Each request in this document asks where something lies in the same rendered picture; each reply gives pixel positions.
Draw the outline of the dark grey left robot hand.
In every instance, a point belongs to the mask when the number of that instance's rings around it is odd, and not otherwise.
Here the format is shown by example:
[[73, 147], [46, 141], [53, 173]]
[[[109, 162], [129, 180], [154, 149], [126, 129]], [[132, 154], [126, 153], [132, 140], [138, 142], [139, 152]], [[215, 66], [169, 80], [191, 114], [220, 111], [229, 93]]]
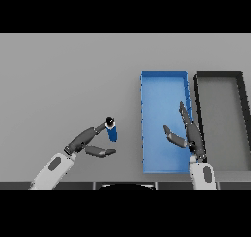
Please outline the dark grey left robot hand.
[[115, 154], [115, 149], [103, 149], [90, 145], [90, 142], [93, 140], [93, 138], [99, 135], [103, 130], [106, 130], [105, 122], [98, 127], [90, 127], [84, 130], [64, 148], [64, 151], [68, 155], [71, 155], [73, 153], [79, 153], [84, 150], [86, 154], [99, 158]]

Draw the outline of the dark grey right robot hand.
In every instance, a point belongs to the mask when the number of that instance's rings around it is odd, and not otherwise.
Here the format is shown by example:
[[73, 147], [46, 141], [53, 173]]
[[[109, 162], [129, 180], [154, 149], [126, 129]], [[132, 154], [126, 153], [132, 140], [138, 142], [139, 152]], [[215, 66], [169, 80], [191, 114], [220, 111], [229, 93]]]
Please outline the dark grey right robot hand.
[[166, 125], [164, 125], [163, 130], [167, 140], [181, 148], [188, 147], [191, 154], [195, 156], [195, 160], [197, 162], [206, 163], [206, 151], [204, 148], [202, 135], [198, 126], [191, 120], [183, 102], [180, 102], [179, 111], [181, 113], [182, 120], [185, 126], [186, 137], [182, 138], [181, 136], [172, 133], [170, 129]]

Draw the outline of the blue pipe with dark end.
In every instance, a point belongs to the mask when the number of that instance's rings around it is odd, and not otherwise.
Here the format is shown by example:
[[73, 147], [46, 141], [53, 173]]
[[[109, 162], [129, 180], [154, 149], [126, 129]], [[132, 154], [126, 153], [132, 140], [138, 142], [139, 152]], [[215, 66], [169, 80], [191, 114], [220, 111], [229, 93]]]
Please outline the blue pipe with dark end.
[[106, 117], [105, 127], [108, 133], [109, 140], [111, 142], [117, 141], [117, 131], [114, 119], [111, 117]]

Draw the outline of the blue rectangular bin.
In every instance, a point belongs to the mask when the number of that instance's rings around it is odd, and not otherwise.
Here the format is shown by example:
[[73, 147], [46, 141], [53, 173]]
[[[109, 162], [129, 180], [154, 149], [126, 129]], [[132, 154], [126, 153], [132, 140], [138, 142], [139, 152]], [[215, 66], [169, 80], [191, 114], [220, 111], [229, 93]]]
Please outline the blue rectangular bin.
[[163, 129], [165, 125], [172, 133], [186, 137], [179, 108], [183, 102], [192, 119], [188, 72], [142, 71], [140, 92], [143, 172], [189, 173], [189, 149], [170, 143]]

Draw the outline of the dark grey rectangular bin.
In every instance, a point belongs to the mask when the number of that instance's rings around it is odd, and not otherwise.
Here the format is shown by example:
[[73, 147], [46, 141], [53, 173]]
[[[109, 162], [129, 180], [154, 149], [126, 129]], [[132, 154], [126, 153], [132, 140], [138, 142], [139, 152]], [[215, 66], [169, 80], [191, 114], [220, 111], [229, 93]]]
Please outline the dark grey rectangular bin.
[[198, 71], [198, 123], [215, 171], [251, 171], [251, 113], [242, 71]]

